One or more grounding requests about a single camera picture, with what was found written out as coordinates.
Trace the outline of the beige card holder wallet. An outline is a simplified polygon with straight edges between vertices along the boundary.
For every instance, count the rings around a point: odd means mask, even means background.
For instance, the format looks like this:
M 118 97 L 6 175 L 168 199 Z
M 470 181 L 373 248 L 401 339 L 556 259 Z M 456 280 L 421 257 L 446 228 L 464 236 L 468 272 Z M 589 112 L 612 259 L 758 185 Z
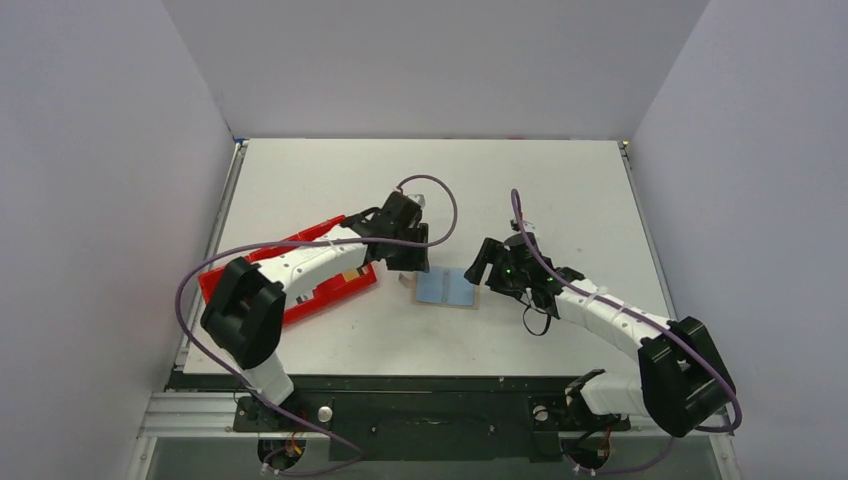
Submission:
M 415 305 L 479 308 L 479 287 L 464 277 L 461 268 L 431 267 L 427 272 L 400 272 L 398 282 L 411 292 L 411 302 Z

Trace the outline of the gold striped credit card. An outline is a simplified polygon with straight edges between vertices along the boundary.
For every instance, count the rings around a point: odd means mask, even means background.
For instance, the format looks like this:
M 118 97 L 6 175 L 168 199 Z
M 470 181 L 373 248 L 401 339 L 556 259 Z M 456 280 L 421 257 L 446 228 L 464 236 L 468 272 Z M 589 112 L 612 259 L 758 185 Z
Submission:
M 342 273 L 342 277 L 345 282 L 352 282 L 360 277 L 367 276 L 370 272 L 370 268 L 368 266 L 347 270 Z

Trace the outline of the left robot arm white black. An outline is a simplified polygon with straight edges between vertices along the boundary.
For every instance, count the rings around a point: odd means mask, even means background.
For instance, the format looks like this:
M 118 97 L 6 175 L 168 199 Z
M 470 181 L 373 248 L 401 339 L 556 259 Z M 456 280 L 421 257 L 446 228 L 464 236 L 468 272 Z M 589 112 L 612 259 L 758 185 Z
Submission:
M 286 304 L 344 272 L 382 261 L 390 270 L 426 271 L 429 229 L 424 197 L 393 192 L 380 207 L 349 216 L 315 239 L 277 256 L 228 262 L 201 326 L 264 396 L 259 416 L 272 429 L 291 427 L 298 402 L 277 352 Z

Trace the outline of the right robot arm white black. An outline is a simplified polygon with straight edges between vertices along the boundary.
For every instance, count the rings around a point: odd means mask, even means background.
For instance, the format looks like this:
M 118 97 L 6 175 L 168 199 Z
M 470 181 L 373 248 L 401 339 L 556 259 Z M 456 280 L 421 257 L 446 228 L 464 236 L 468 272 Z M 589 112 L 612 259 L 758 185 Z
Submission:
M 564 413 L 578 427 L 621 417 L 651 419 L 677 438 L 692 431 L 729 433 L 735 423 L 709 424 L 736 388 L 706 326 L 693 317 L 650 314 L 595 285 L 581 272 L 556 267 L 533 234 L 487 238 L 464 274 L 474 285 L 511 297 L 548 322 L 562 320 L 594 334 L 635 361 L 634 373 L 603 368 L 564 390 Z

